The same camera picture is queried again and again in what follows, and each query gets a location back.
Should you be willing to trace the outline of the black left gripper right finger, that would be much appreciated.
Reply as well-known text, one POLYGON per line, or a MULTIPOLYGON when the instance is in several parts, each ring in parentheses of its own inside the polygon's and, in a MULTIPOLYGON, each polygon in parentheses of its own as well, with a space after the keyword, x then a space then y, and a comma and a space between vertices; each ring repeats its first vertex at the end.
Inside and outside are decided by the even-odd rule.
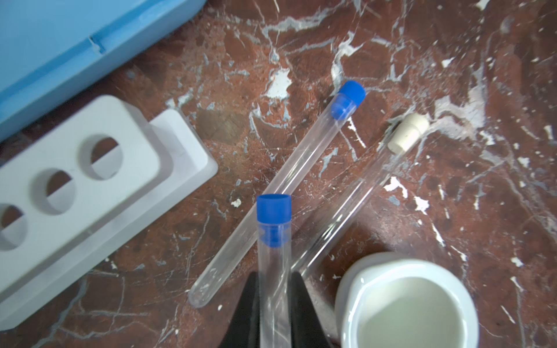
POLYGON ((289 292, 292 347, 332 347, 298 272, 291 273, 289 292))

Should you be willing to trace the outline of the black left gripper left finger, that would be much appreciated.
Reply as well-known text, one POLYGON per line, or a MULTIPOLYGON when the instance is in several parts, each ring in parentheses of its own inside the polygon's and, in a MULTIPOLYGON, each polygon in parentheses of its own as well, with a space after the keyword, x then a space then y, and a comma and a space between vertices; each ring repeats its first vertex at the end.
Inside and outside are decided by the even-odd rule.
POLYGON ((230 325, 219 348, 260 346, 260 299, 258 273, 252 272, 243 288, 230 325))

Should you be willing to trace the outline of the blue capped test tube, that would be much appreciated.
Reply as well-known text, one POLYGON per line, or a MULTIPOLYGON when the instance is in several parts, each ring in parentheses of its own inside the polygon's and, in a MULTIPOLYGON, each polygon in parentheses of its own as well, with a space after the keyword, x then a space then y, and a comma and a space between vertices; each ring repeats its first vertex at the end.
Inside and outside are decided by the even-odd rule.
POLYGON ((292 198, 264 194, 256 204, 260 346, 291 347, 292 198))
MULTIPOLYGON (((264 194, 291 194, 366 97, 356 81, 347 81, 297 145, 264 194)), ((189 304, 206 306, 258 240, 256 208, 252 207, 229 236, 189 292, 189 304)))

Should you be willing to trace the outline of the white stoppered test tube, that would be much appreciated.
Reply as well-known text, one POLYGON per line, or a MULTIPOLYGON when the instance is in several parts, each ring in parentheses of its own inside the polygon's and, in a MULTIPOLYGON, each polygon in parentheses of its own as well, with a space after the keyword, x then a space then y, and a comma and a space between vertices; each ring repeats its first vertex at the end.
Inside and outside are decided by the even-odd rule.
POLYGON ((300 246, 300 251, 293 257, 294 272, 304 278, 309 277, 311 271, 342 238, 364 204, 390 180, 429 126, 426 115, 411 113, 395 127, 384 139, 377 158, 366 166, 361 176, 346 188, 341 197, 332 202, 332 207, 313 230, 312 238, 300 246))

